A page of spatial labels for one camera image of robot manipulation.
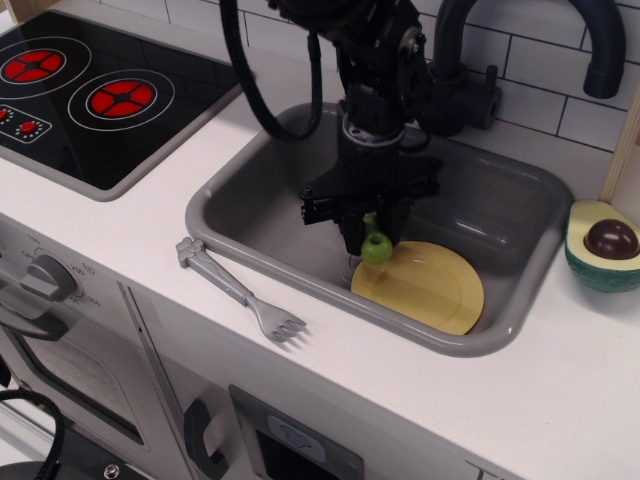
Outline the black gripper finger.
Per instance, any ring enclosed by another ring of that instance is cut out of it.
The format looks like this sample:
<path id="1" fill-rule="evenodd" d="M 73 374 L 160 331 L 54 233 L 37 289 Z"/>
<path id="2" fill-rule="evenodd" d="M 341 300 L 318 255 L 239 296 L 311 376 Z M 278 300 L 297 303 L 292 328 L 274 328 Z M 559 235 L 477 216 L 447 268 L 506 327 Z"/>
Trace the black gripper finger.
<path id="1" fill-rule="evenodd" d="M 362 243 L 365 236 L 364 214 L 353 211 L 343 211 L 339 221 L 340 232 L 344 239 L 347 252 L 354 256 L 361 255 Z"/>
<path id="2" fill-rule="evenodd" d="M 400 198 L 386 202 L 376 209 L 378 228 L 389 238 L 395 246 L 401 239 L 411 210 L 411 201 Z"/>

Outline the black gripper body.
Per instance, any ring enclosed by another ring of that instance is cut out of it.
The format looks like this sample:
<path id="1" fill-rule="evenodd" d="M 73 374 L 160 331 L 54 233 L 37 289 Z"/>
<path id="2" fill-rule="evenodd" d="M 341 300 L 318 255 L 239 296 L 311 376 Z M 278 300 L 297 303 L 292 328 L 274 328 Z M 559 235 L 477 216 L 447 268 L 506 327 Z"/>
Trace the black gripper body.
<path id="1" fill-rule="evenodd" d="M 438 193 L 443 162 L 424 153 L 425 146 L 401 145 L 400 136 L 365 141 L 338 129 L 338 160 L 299 192 L 306 224 L 340 221 L 343 211 L 375 212 L 400 198 L 414 201 Z"/>

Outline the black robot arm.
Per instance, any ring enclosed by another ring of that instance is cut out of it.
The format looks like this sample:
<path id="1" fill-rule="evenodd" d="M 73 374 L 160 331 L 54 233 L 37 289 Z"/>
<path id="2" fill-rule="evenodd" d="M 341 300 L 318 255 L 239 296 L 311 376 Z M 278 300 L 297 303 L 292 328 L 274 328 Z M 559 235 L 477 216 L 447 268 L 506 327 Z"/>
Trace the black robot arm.
<path id="1" fill-rule="evenodd" d="M 358 256 L 364 217 L 397 244 L 414 200 L 438 192 L 440 159 L 402 144 L 406 125 L 426 102 L 426 38 L 409 1 L 272 1 L 296 25 L 336 49 L 345 98 L 337 161 L 300 190 L 305 223 L 332 220 L 348 253 Z"/>

